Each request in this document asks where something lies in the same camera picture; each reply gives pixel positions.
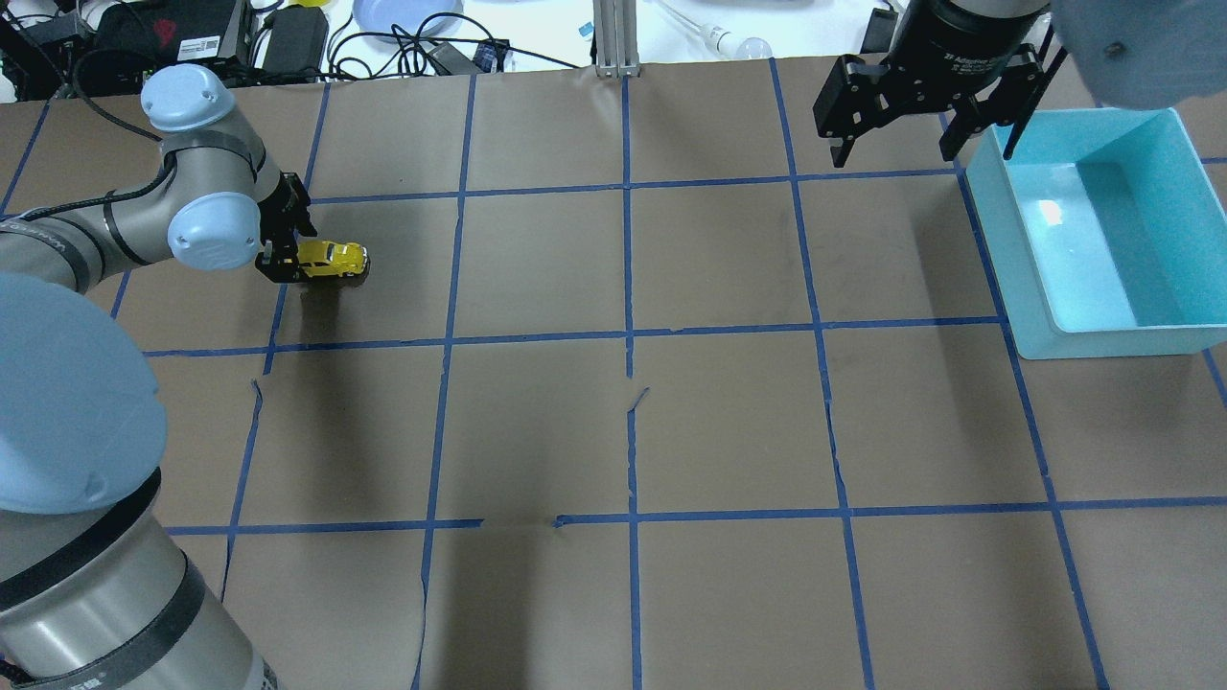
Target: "power adapter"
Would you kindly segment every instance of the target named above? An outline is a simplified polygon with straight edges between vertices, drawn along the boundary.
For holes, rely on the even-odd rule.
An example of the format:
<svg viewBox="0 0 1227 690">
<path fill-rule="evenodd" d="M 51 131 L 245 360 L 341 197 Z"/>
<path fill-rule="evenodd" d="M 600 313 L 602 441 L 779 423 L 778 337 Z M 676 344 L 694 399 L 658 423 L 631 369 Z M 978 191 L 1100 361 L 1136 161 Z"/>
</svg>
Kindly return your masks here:
<svg viewBox="0 0 1227 690">
<path fill-rule="evenodd" d="M 481 74 L 481 68 L 448 42 L 439 43 L 428 50 L 426 59 L 434 68 L 434 74 L 439 76 Z"/>
<path fill-rule="evenodd" d="M 271 74 L 299 74 L 319 69 L 328 41 L 328 17 L 319 7 L 291 5 L 264 20 L 269 29 L 269 47 L 261 69 Z M 319 77 L 303 74 L 283 83 L 310 83 Z"/>
</svg>

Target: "light blue plastic bin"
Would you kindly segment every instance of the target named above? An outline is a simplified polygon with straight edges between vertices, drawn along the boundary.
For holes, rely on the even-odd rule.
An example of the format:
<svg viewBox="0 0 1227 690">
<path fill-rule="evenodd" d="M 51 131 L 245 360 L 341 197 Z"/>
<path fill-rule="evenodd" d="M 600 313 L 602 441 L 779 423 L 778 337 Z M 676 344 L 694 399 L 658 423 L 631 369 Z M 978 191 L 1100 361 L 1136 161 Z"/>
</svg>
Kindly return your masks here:
<svg viewBox="0 0 1227 690">
<path fill-rule="evenodd" d="M 1227 341 L 1227 216 L 1175 110 L 1036 113 L 967 180 L 1018 354 L 1177 355 Z"/>
</svg>

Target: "red logo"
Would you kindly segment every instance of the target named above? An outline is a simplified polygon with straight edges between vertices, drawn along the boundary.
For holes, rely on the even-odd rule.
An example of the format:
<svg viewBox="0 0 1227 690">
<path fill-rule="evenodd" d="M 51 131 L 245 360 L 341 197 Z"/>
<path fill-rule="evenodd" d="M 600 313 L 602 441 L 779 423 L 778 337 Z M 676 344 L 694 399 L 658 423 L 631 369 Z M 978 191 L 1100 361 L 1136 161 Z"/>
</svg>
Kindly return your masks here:
<svg viewBox="0 0 1227 690">
<path fill-rule="evenodd" d="M 169 45 L 178 31 L 179 26 L 171 20 L 158 20 L 153 22 L 153 33 L 157 34 L 157 38 L 161 42 L 158 48 L 166 48 Z"/>
</svg>

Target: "blue tape grid line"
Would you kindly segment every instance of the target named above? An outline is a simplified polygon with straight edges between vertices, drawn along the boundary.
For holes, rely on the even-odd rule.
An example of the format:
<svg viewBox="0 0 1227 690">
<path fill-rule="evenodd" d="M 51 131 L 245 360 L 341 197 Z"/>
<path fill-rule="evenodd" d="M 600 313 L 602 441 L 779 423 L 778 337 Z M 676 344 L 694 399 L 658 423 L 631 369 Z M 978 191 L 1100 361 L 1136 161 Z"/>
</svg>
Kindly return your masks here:
<svg viewBox="0 0 1227 690">
<path fill-rule="evenodd" d="M 38 122 L 34 123 L 34 131 L 29 134 L 29 141 L 26 142 L 26 150 L 21 153 L 21 160 L 17 161 L 17 171 L 12 174 L 12 180 L 9 182 L 9 189 L 4 193 L 4 199 L 0 200 L 0 212 L 9 210 L 9 201 L 12 201 L 12 195 L 17 192 L 17 182 L 21 180 L 21 173 L 26 171 L 26 163 L 29 162 L 29 155 L 34 151 L 34 142 L 38 141 L 39 133 L 43 131 L 43 123 L 47 122 L 47 113 L 52 109 L 52 102 L 47 101 L 43 103 L 42 112 L 38 113 Z"/>
<path fill-rule="evenodd" d="M 330 91 L 330 85 L 325 83 L 324 91 L 320 95 L 319 114 L 315 119 L 315 133 L 312 136 L 310 156 L 307 158 L 307 169 L 303 171 L 303 184 L 307 185 L 308 189 L 312 176 L 315 172 L 315 157 L 319 152 L 319 140 L 324 131 L 324 117 L 328 113 L 328 95 Z M 281 290 L 277 292 L 277 306 L 272 314 L 272 325 L 269 329 L 269 345 L 265 347 L 264 352 L 265 376 L 272 371 L 272 356 L 276 354 L 276 336 L 277 329 L 281 325 L 281 312 L 285 306 L 285 301 L 286 286 L 282 285 Z M 252 427 L 248 431 L 247 446 L 243 448 L 243 463 L 239 465 L 238 485 L 234 487 L 234 505 L 231 508 L 229 530 L 226 534 L 226 568 L 222 572 L 222 591 L 218 595 L 218 599 L 223 602 L 226 600 L 226 587 L 229 583 L 231 564 L 234 556 L 234 539 L 238 535 L 238 522 L 243 514 L 243 500 L 247 497 L 247 483 L 252 474 L 252 457 L 255 454 L 255 438 L 260 431 L 260 411 L 264 409 L 264 393 L 260 390 L 259 383 L 253 381 L 252 389 L 255 392 L 255 404 L 252 409 Z"/>
<path fill-rule="evenodd" d="M 426 539 L 422 545 L 422 600 L 423 605 L 429 602 L 431 595 L 431 561 L 434 554 L 434 519 L 439 508 L 439 478 L 443 469 L 443 436 L 448 410 L 448 389 L 452 379 L 452 350 L 455 339 L 456 324 L 456 296 L 460 290 L 460 249 L 464 246 L 464 214 L 465 198 L 469 187 L 469 153 L 472 146 L 472 112 L 477 97 L 477 77 L 469 77 L 469 102 L 464 118 L 464 145 L 460 152 L 460 184 L 456 194 L 456 230 L 452 242 L 452 285 L 448 292 L 448 320 L 447 335 L 443 341 L 443 370 L 439 374 L 439 399 L 434 414 L 434 449 L 431 457 L 431 489 L 426 507 Z M 422 642 L 426 641 L 426 613 L 422 618 Z M 421 688 L 422 683 L 422 654 L 417 657 L 417 667 L 413 672 L 413 690 Z"/>
<path fill-rule="evenodd" d="M 793 190 L 793 212 L 796 216 L 796 238 L 801 252 L 801 268 L 805 274 L 805 292 L 810 302 L 810 316 L 814 319 L 814 343 L 817 349 L 818 378 L 822 382 L 822 408 L 831 441 L 831 464 L 836 480 L 836 494 L 839 510 L 848 510 L 848 487 L 839 469 L 839 449 L 836 442 L 834 419 L 831 413 L 831 376 L 827 368 L 826 336 L 822 329 L 822 313 L 814 289 L 814 266 L 810 262 L 810 242 L 805 227 L 805 210 L 801 204 L 801 184 L 796 174 L 796 153 L 793 149 L 793 133 L 788 124 L 788 108 L 784 106 L 784 88 L 779 80 L 775 59 L 767 60 L 771 68 L 772 86 L 775 91 L 775 107 L 779 109 L 780 131 L 784 136 L 784 151 L 788 155 L 788 177 Z M 869 647 L 869 629 L 865 622 L 865 603 L 860 587 L 860 566 L 856 562 L 856 541 L 852 528 L 852 516 L 840 516 L 843 523 L 844 555 L 848 560 L 848 583 L 852 594 L 853 616 L 856 621 L 856 643 L 860 647 L 860 665 L 865 678 L 866 690 L 874 690 L 874 661 Z"/>
<path fill-rule="evenodd" d="M 115 290 L 115 301 L 110 304 L 110 318 L 119 318 L 119 307 L 124 303 L 124 295 L 128 295 L 128 281 L 131 280 L 133 271 L 124 271 L 124 277 L 119 279 L 119 289 Z"/>
<path fill-rule="evenodd" d="M 634 378 L 634 296 L 631 223 L 631 77 L 622 77 L 622 249 L 623 291 L 626 306 L 626 377 Z M 639 595 L 639 470 L 636 414 L 648 389 L 626 411 L 626 481 L 627 481 L 627 546 L 631 586 L 631 686 L 643 690 L 643 608 Z"/>
<path fill-rule="evenodd" d="M 629 120 L 623 119 L 623 128 L 629 126 Z M 629 156 L 629 147 L 623 147 L 623 158 Z M 833 172 L 833 173 L 809 173 L 796 174 L 799 182 L 839 180 L 839 179 L 880 179 L 891 177 L 929 177 L 929 176 L 953 176 L 955 168 L 925 168 L 913 171 L 864 171 L 864 172 Z M 763 177 L 729 177 L 713 179 L 664 179 L 653 182 L 632 182 L 623 174 L 621 183 L 609 184 L 574 184 L 562 187 L 523 187 L 510 189 L 474 189 L 466 190 L 466 196 L 524 196 L 533 194 L 583 194 L 587 192 L 614 192 L 633 189 L 675 189 L 683 187 L 728 187 L 734 184 L 783 184 L 790 182 L 793 176 L 763 176 Z M 324 196 L 312 199 L 312 204 L 364 204 L 372 201 L 417 201 L 422 199 L 455 199 L 456 192 L 425 192 L 413 194 L 369 194 L 353 196 Z"/>
<path fill-rule="evenodd" d="M 252 408 L 252 425 L 247 431 L 247 443 L 243 446 L 243 463 L 238 470 L 238 485 L 234 489 L 234 503 L 231 507 L 231 519 L 226 528 L 226 567 L 222 570 L 222 589 L 218 600 L 226 600 L 226 586 L 229 584 L 231 562 L 234 560 L 234 538 L 238 535 L 238 521 L 243 516 L 243 498 L 247 496 L 247 480 L 252 474 L 252 455 L 255 453 L 255 437 L 260 432 L 260 411 L 264 409 L 264 393 L 260 384 L 252 382 L 255 392 L 255 404 Z"/>
<path fill-rule="evenodd" d="M 1157 508 L 1223 508 L 1227 496 L 1173 496 L 1168 498 L 1094 498 L 1058 501 L 1061 512 L 1129 511 Z M 1025 503 L 962 503 L 928 506 L 861 506 L 849 508 L 768 508 L 742 511 L 658 511 L 637 512 L 637 522 L 730 522 L 775 519 L 842 519 L 844 517 L 933 517 L 1001 513 L 1044 513 L 1047 501 Z M 561 514 L 555 528 L 573 524 L 627 524 L 628 513 Z M 175 537 L 225 537 L 228 534 L 320 534 L 335 532 L 402 532 L 426 529 L 477 529 L 482 519 L 410 519 L 377 522 L 328 522 L 286 524 L 187 524 L 167 527 Z"/>
<path fill-rule="evenodd" d="M 1223 384 L 1222 372 L 1218 371 L 1218 363 L 1215 362 L 1215 355 L 1210 350 L 1201 352 L 1201 356 L 1206 359 L 1206 367 L 1210 370 L 1210 378 L 1215 379 L 1215 387 L 1218 388 L 1218 398 L 1222 399 L 1223 406 L 1227 408 L 1227 384 Z"/>
<path fill-rule="evenodd" d="M 1097 498 L 1088 501 L 1058 501 L 1063 512 L 1123 511 L 1153 508 L 1227 507 L 1227 496 L 1177 496 L 1171 498 Z M 645 522 L 729 522 L 774 519 L 848 519 L 869 517 L 931 517 L 1002 513 L 1045 513 L 1052 510 L 1047 501 L 1025 503 L 963 503 L 928 506 L 861 506 L 847 508 L 768 508 L 742 511 L 660 511 L 638 513 L 636 519 Z M 561 514 L 553 521 L 555 528 L 572 524 L 625 524 L 629 516 L 622 513 Z"/>
<path fill-rule="evenodd" d="M 622 292 L 626 308 L 626 377 L 634 378 L 634 300 L 631 225 L 631 85 L 622 77 Z"/>
<path fill-rule="evenodd" d="M 480 519 L 405 519 L 383 522 L 323 522 L 306 524 L 236 524 L 168 527 L 173 537 L 233 537 L 239 534 L 335 534 L 345 532 L 415 532 L 425 529 L 477 529 Z"/>
<path fill-rule="evenodd" d="M 328 117 L 328 99 L 333 93 L 333 85 L 325 83 L 319 98 L 319 115 L 315 118 L 315 133 L 310 140 L 310 155 L 307 157 L 307 169 L 303 171 L 303 188 L 310 193 L 310 183 L 315 177 L 315 160 L 319 157 L 319 141 L 324 136 L 324 120 Z M 282 284 L 277 287 L 277 306 L 272 309 L 272 328 L 269 329 L 269 347 L 264 355 L 264 376 L 272 373 L 272 360 L 277 355 L 277 331 L 281 330 L 281 317 L 286 311 L 286 295 L 288 286 Z"/>
<path fill-rule="evenodd" d="M 312 352 L 328 350 L 377 350 L 383 347 L 438 347 L 450 343 L 454 346 L 465 345 L 502 345 L 507 343 L 552 343 L 569 340 L 623 340 L 633 338 L 671 338 L 681 335 L 742 335 L 753 333 L 800 333 L 821 330 L 844 330 L 865 328 L 936 328 L 952 325 L 998 324 L 998 317 L 952 317 L 936 319 L 875 319 L 825 322 L 815 327 L 812 323 L 774 323 L 761 325 L 698 325 L 686 328 L 637 328 L 626 330 L 584 330 L 567 333 L 525 333 L 519 335 L 471 335 L 463 338 L 420 338 L 416 340 L 356 340 L 342 343 L 293 343 L 276 345 L 276 352 Z M 240 355 L 263 355 L 267 347 L 223 347 L 216 350 L 147 350 L 146 357 L 233 357 Z"/>
<path fill-rule="evenodd" d="M 945 113 L 940 115 L 942 128 L 948 126 Z M 1048 497 L 1049 512 L 1053 517 L 1053 525 L 1056 529 L 1056 540 L 1060 544 L 1061 559 L 1065 561 L 1065 572 L 1070 581 L 1070 591 L 1074 595 L 1074 605 L 1077 609 L 1079 622 L 1082 626 L 1082 637 L 1086 641 L 1087 653 L 1091 657 L 1091 668 L 1094 672 L 1096 685 L 1101 689 L 1109 688 L 1108 675 L 1103 668 L 1103 659 L 1099 656 L 1099 643 L 1096 640 L 1094 629 L 1091 625 L 1091 614 L 1087 610 L 1086 597 L 1082 593 L 1081 580 L 1077 573 L 1077 565 L 1074 562 L 1074 550 L 1070 546 L 1069 534 L 1065 530 L 1065 518 L 1061 516 L 1061 507 L 1056 498 L 1056 486 L 1049 474 L 1048 457 L 1044 452 L 1044 443 L 1039 435 L 1039 425 L 1031 405 L 1031 395 L 1027 392 L 1027 382 L 1022 374 L 1022 366 L 1018 362 L 1018 352 L 1014 344 L 1014 331 L 1010 320 L 1006 318 L 1005 302 L 1001 298 L 1001 290 L 998 285 L 996 273 L 993 270 L 993 262 L 989 258 L 988 244 L 984 241 L 984 231 L 980 227 L 979 214 L 975 210 L 975 200 L 972 198 L 971 187 L 967 183 L 967 171 L 962 163 L 955 160 L 957 171 L 958 189 L 963 196 L 963 205 L 967 209 L 968 220 L 972 223 L 972 235 L 975 239 L 975 248 L 980 255 L 980 264 L 989 282 L 989 292 L 993 296 L 993 306 L 1001 319 L 1001 336 L 1005 340 L 1006 354 L 1010 357 L 1010 367 L 1014 370 L 1015 384 L 1018 388 L 1018 399 L 1022 403 L 1022 411 L 1027 420 L 1027 430 L 1031 433 L 1031 443 L 1036 452 L 1036 463 L 1039 468 L 1040 479 L 1044 484 L 1044 494 Z"/>
</svg>

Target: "toy car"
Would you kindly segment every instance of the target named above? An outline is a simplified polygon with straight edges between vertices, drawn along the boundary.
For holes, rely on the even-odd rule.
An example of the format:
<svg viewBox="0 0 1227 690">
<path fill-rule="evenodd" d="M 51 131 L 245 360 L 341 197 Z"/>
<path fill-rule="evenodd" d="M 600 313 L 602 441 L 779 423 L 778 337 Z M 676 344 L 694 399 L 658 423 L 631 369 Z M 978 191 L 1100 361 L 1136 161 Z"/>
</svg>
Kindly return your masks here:
<svg viewBox="0 0 1227 690">
<path fill-rule="evenodd" d="M 298 243 L 298 268 L 308 279 L 353 277 L 371 268 L 366 247 L 356 242 L 308 239 Z"/>
</svg>

